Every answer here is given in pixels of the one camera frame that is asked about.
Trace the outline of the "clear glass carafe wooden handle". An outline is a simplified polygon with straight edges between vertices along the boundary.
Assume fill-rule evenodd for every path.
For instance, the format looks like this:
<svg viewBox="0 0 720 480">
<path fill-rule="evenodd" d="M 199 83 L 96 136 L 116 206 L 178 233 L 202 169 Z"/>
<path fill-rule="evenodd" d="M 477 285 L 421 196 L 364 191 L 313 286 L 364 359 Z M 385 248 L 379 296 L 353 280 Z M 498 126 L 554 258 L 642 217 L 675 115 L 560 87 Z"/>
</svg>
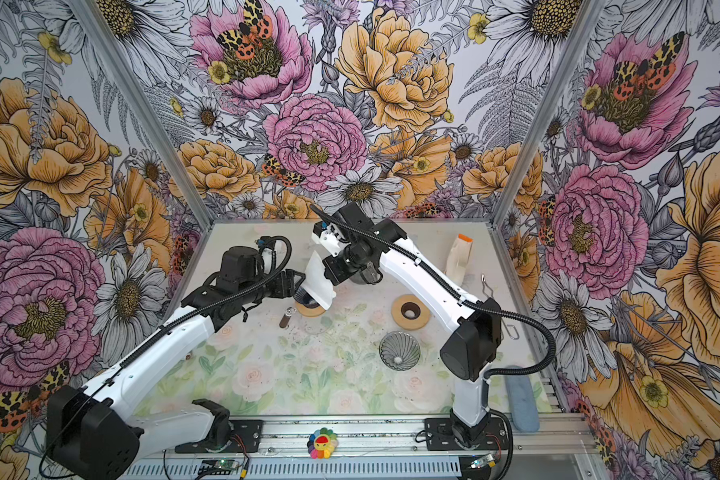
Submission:
<svg viewBox="0 0 720 480">
<path fill-rule="evenodd" d="M 332 327 L 332 321 L 325 312 L 320 306 L 306 308 L 296 304 L 285 310 L 278 326 L 283 330 L 291 328 L 310 335 L 322 334 Z"/>
</svg>

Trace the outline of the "grey glass dripper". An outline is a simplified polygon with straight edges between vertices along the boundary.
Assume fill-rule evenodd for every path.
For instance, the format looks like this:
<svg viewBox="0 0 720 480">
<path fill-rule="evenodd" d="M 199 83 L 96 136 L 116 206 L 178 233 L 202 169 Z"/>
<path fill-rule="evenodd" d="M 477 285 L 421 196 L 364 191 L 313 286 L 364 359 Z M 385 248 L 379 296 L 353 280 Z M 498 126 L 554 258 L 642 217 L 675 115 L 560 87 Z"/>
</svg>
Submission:
<svg viewBox="0 0 720 480">
<path fill-rule="evenodd" d="M 386 334 L 379 343 L 378 351 L 382 363 L 394 371 L 411 370 L 421 358 L 418 341 L 403 331 Z"/>
</svg>

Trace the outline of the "white paper coffee filter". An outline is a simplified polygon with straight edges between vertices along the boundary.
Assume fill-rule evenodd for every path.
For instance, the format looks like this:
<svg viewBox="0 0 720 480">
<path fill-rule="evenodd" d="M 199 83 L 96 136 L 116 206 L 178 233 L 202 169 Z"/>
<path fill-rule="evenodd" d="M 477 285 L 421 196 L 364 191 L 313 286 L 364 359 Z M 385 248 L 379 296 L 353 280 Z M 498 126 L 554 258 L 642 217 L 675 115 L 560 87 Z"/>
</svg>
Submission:
<svg viewBox="0 0 720 480">
<path fill-rule="evenodd" d="M 325 275 L 325 265 L 320 255 L 313 252 L 305 270 L 301 287 L 324 310 L 328 310 L 336 296 L 333 283 Z"/>
</svg>

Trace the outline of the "blue glass dripper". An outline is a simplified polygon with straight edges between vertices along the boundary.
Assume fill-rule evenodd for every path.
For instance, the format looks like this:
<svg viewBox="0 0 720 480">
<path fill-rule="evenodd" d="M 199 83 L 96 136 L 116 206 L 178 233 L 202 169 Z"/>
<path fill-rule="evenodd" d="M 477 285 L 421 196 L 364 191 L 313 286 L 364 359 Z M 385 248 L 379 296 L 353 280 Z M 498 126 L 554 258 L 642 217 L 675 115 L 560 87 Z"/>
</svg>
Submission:
<svg viewBox="0 0 720 480">
<path fill-rule="evenodd" d="M 314 308 L 315 306 L 318 306 L 318 303 L 316 302 L 316 300 L 303 287 L 300 287 L 294 293 L 293 299 L 296 303 L 298 303 L 299 305 L 302 305 L 306 308 Z"/>
</svg>

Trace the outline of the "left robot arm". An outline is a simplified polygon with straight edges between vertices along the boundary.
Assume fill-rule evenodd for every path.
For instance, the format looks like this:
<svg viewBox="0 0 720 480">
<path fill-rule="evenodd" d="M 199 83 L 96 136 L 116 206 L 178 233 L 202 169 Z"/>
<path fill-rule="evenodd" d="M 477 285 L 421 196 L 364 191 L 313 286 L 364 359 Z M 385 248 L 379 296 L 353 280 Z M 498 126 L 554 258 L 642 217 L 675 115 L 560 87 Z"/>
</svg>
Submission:
<svg viewBox="0 0 720 480">
<path fill-rule="evenodd" d="M 227 408 L 208 400 L 144 419 L 133 416 L 151 389 L 186 355 L 236 316 L 265 299 L 293 296 L 303 274 L 279 259 L 283 236 L 265 236 L 255 247 L 235 246 L 214 273 L 188 294 L 172 316 L 115 365 L 84 386 L 64 386 L 47 404 L 43 458 L 83 479 L 117 479 L 138 459 L 185 444 L 222 450 L 233 439 Z"/>
</svg>

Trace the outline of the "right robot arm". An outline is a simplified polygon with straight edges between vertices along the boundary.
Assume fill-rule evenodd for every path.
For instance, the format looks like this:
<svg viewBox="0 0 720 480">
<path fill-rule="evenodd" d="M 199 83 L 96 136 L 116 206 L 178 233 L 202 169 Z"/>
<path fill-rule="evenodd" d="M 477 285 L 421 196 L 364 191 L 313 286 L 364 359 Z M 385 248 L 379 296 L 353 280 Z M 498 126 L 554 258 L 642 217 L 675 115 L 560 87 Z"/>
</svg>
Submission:
<svg viewBox="0 0 720 480">
<path fill-rule="evenodd" d="M 394 221 L 375 223 L 355 204 L 334 215 L 318 207 L 313 211 L 320 221 L 314 225 L 312 241 L 328 255 L 310 259 L 303 289 L 327 310 L 336 296 L 335 287 L 369 267 L 405 286 L 449 333 L 439 357 L 457 378 L 451 428 L 461 448 L 476 448 L 490 419 L 489 381 L 484 373 L 495 360 L 501 341 L 498 304 L 482 301 L 457 286 Z"/>
</svg>

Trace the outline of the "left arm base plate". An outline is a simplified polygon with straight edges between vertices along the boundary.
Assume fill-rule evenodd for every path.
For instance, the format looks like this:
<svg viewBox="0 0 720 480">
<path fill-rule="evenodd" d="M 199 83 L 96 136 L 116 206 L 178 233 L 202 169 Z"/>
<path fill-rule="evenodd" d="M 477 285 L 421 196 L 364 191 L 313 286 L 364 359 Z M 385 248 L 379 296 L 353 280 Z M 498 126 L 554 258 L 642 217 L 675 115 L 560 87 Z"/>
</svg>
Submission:
<svg viewBox="0 0 720 480">
<path fill-rule="evenodd" d="M 256 453 L 262 439 L 262 420 L 232 419 L 214 425 L 205 439 L 177 445 L 179 454 Z"/>
</svg>

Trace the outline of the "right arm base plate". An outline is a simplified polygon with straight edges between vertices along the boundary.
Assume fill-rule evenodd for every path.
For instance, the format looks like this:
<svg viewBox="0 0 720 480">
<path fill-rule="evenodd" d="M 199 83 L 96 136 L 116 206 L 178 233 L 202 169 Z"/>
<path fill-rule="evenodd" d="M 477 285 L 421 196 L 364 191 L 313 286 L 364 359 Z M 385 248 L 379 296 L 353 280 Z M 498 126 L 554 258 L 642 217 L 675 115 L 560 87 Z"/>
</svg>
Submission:
<svg viewBox="0 0 720 480">
<path fill-rule="evenodd" d="M 496 416 L 485 428 L 468 440 L 459 440 L 450 418 L 426 418 L 424 428 L 415 435 L 416 443 L 424 443 L 428 451 L 497 451 L 509 444 L 509 428 Z"/>
</svg>

